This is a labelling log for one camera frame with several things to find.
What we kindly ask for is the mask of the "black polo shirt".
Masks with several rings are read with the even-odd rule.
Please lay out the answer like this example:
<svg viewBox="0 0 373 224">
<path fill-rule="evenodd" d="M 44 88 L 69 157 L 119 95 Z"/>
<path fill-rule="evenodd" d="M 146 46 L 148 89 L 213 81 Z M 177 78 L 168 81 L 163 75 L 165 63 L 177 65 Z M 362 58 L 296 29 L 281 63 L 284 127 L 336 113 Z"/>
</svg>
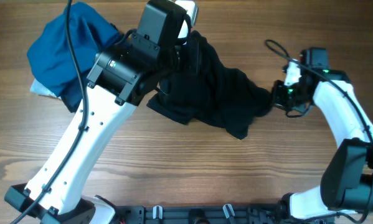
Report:
<svg viewBox="0 0 373 224">
<path fill-rule="evenodd" d="M 162 80 L 147 106 L 184 125 L 197 119 L 224 128 L 237 139 L 245 138 L 253 120 L 270 112 L 270 92 L 241 70 L 225 67 L 215 48 L 198 31 L 191 33 L 190 40 L 197 40 L 201 48 L 198 76 L 176 73 Z"/>
</svg>

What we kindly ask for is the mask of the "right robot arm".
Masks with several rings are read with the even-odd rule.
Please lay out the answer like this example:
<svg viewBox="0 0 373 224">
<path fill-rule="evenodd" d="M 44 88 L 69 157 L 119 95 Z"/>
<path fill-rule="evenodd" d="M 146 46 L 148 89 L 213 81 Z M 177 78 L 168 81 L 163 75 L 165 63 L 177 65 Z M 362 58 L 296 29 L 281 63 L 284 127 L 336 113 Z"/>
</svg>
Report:
<svg viewBox="0 0 373 224">
<path fill-rule="evenodd" d="M 333 70 L 324 48 L 302 50 L 292 59 L 285 49 L 279 56 L 288 63 L 284 80 L 272 89 L 273 106 L 289 118 L 300 118 L 318 107 L 334 136 L 337 151 L 321 183 L 304 192 L 287 194 L 277 210 L 280 219 L 301 222 L 360 213 L 362 223 L 373 213 L 373 124 L 359 104 L 351 80 Z"/>
</svg>

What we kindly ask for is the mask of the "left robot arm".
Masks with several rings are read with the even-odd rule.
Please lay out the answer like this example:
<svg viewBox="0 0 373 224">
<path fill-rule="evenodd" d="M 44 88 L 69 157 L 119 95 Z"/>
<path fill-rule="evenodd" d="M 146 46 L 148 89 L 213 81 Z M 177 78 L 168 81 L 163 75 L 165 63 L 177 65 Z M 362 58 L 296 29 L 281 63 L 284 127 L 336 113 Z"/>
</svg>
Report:
<svg viewBox="0 0 373 224">
<path fill-rule="evenodd" d="M 150 1 L 138 27 L 97 53 L 80 80 L 81 104 L 44 166 L 5 201 L 42 223 L 123 223 L 117 208 L 82 190 L 98 158 L 145 95 L 173 74 L 197 19 L 194 1 Z"/>
</svg>

